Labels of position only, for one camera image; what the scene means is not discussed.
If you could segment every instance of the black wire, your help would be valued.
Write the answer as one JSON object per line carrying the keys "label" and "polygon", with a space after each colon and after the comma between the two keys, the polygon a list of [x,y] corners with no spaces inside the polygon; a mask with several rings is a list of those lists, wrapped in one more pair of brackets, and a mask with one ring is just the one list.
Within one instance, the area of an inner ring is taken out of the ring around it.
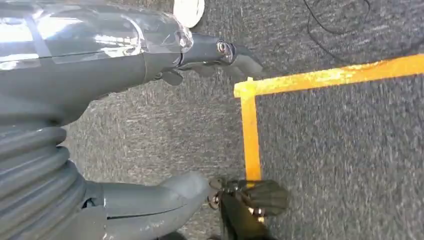
{"label": "black wire", "polygon": [[[321,0],[316,0],[312,6],[315,7]],[[311,33],[311,19],[314,19],[316,21],[316,23],[322,28],[324,29],[326,32],[334,34],[334,35],[344,35],[344,34],[348,34],[348,33],[352,33],[356,30],[358,30],[362,25],[365,24],[367,17],[369,16],[370,12],[371,12],[371,3],[369,0],[362,0],[366,3],[368,10],[365,14],[365,16],[363,17],[362,21],[356,26],[353,27],[350,30],[346,30],[346,31],[337,31],[337,30],[333,30],[330,29],[326,26],[324,26],[320,20],[318,20],[316,14],[314,13],[312,7],[308,4],[307,0],[303,0],[304,4],[306,5],[308,11],[309,11],[309,15],[308,15],[308,19],[307,19],[307,33],[309,35],[309,37],[311,38],[311,40],[316,43],[324,52],[326,52],[328,55],[332,56],[334,59],[336,59],[339,62],[342,63],[346,63],[346,64],[357,64],[357,62],[351,61],[351,60],[347,60],[344,59],[334,53],[332,53],[329,49],[327,49],[322,43],[320,43],[320,41],[318,41],[318,39]],[[404,57],[409,55],[412,51],[418,49],[421,45],[424,44],[424,37],[422,37],[419,41],[417,41],[416,43],[411,44],[411,46],[405,50],[401,50],[395,54],[392,54],[390,57],[388,57],[388,59],[394,59],[394,58],[399,58],[399,57]]]}
{"label": "black wire", "polygon": [[[315,7],[321,0],[316,0],[312,6]],[[352,29],[350,30],[346,30],[346,31],[337,31],[337,30],[332,30],[326,26],[324,26],[320,20],[318,20],[317,16],[315,15],[314,11],[312,10],[311,6],[308,4],[307,0],[303,0],[304,4],[306,5],[307,9],[309,10],[309,15],[307,18],[307,34],[309,35],[309,37],[312,39],[312,41],[314,41],[324,52],[326,52],[328,55],[332,56],[334,59],[336,59],[339,62],[342,63],[346,63],[346,64],[355,64],[355,62],[347,60],[347,59],[343,59],[340,56],[332,53],[329,49],[327,49],[324,45],[322,45],[320,43],[320,41],[318,41],[318,39],[312,34],[311,32],[311,17],[316,21],[316,23],[322,28],[324,29],[326,32],[334,34],[334,35],[344,35],[344,34],[349,34],[352,33],[354,31],[356,31],[357,29],[359,29],[362,25],[364,25],[365,21],[367,20],[368,15],[371,12],[371,3],[369,0],[363,0],[367,6],[368,6],[368,11],[366,12],[364,18],[362,19],[362,22],[360,22],[356,27],[352,27]]]}

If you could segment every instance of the transparent plastic cover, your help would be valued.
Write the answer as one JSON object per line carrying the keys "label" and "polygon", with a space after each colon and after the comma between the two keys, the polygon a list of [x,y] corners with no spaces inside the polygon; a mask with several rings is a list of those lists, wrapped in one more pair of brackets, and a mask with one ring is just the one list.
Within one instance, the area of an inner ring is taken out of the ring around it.
{"label": "transparent plastic cover", "polygon": [[172,14],[101,1],[0,0],[0,70],[148,53],[184,53],[192,34]]}

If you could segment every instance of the humanoid robot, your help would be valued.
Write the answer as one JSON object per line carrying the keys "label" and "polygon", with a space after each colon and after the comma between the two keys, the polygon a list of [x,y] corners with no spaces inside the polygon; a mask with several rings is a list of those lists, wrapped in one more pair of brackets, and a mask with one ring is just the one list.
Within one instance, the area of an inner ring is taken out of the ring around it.
{"label": "humanoid robot", "polygon": [[0,1],[0,239],[152,240],[210,193],[189,172],[156,186],[85,180],[61,128],[93,100],[179,71],[253,77],[242,46],[191,33],[171,14],[99,1]]}

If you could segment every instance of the metal bolt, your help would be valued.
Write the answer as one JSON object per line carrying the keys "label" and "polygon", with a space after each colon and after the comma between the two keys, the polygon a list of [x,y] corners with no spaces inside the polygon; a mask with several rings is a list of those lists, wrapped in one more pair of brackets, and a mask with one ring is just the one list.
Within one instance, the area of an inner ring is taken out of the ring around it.
{"label": "metal bolt", "polygon": [[220,54],[225,54],[225,53],[226,53],[226,50],[227,50],[227,47],[226,47],[225,42],[223,42],[223,41],[218,41],[218,42],[216,43],[216,49],[218,50],[218,52],[219,52]]}

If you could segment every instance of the yellow floor marking line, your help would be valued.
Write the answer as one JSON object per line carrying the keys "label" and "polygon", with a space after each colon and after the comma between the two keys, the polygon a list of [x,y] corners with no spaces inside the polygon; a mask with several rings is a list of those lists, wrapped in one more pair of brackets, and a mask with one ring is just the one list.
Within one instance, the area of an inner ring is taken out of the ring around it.
{"label": "yellow floor marking line", "polygon": [[247,81],[236,83],[234,86],[234,96],[240,98],[241,101],[246,178],[248,180],[261,179],[256,96],[362,83],[417,74],[424,74],[424,54],[258,81],[248,78]]}
{"label": "yellow floor marking line", "polygon": [[[253,79],[248,78],[247,81],[253,82]],[[251,95],[246,92],[240,97],[240,101],[246,179],[260,180],[261,162],[259,157],[259,137],[255,95]]]}
{"label": "yellow floor marking line", "polygon": [[424,54],[405,56],[374,63],[345,66],[315,72],[242,81],[234,86],[234,96],[259,96],[329,86],[369,82],[424,73]]}

